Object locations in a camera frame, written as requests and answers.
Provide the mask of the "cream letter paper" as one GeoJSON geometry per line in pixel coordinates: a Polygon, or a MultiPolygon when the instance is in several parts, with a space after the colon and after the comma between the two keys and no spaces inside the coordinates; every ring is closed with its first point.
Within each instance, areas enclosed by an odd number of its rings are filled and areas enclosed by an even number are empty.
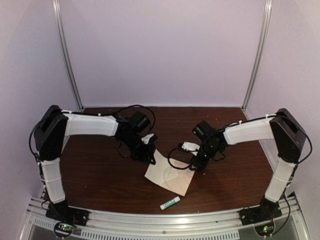
{"type": "Polygon", "coordinates": [[[178,176],[177,171],[169,165],[167,158],[157,149],[153,156],[156,163],[155,165],[149,164],[144,177],[156,185],[165,187],[169,181],[178,176]]]}

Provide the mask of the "beige envelope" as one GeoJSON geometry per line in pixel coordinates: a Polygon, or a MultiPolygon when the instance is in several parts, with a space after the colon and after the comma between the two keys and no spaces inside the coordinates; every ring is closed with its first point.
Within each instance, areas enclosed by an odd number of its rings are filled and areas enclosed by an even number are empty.
{"type": "Polygon", "coordinates": [[[175,169],[168,165],[163,173],[160,186],[180,196],[185,196],[194,176],[194,171],[187,169],[175,169]]]}

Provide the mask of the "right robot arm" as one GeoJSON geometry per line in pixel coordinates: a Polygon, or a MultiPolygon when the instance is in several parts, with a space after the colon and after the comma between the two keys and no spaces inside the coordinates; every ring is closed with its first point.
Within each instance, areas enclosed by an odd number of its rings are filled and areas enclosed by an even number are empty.
{"type": "Polygon", "coordinates": [[[191,152],[191,165],[197,170],[207,167],[209,160],[217,153],[223,153],[228,146],[244,142],[273,140],[278,151],[278,161],[269,186],[256,210],[259,220],[266,221],[276,212],[276,203],[293,179],[307,136],[304,129],[286,108],[276,113],[247,121],[213,128],[203,120],[193,129],[200,144],[184,142],[182,149],[191,152]]]}

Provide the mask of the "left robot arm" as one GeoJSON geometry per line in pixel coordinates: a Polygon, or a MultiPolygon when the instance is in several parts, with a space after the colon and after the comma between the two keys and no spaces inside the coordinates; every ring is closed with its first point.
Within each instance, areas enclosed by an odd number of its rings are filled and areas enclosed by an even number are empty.
{"type": "Polygon", "coordinates": [[[35,143],[36,150],[31,153],[39,165],[49,201],[54,204],[51,210],[53,215],[61,222],[72,218],[71,209],[63,204],[66,195],[60,170],[66,139],[78,135],[113,137],[127,146],[132,160],[155,165],[157,136],[153,133],[141,135],[147,127],[152,126],[150,119],[140,111],[130,117],[123,117],[119,111],[86,114],[51,105],[33,127],[29,138],[35,143]]]}

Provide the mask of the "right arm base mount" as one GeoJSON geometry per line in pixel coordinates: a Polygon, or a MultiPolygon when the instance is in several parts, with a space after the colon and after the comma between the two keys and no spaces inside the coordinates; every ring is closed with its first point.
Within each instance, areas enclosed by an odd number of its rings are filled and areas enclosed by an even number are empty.
{"type": "Polygon", "coordinates": [[[269,201],[266,198],[263,198],[258,206],[246,206],[239,211],[239,217],[243,226],[271,221],[282,215],[279,203],[269,201]]]}

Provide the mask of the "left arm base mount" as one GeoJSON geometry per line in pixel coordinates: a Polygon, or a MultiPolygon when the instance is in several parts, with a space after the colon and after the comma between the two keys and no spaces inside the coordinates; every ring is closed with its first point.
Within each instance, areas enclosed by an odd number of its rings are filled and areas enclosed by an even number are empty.
{"type": "Polygon", "coordinates": [[[47,218],[65,222],[73,226],[76,225],[85,227],[87,225],[89,213],[90,212],[88,210],[70,207],[66,199],[59,203],[52,203],[49,200],[49,205],[45,216],[47,218]]]}

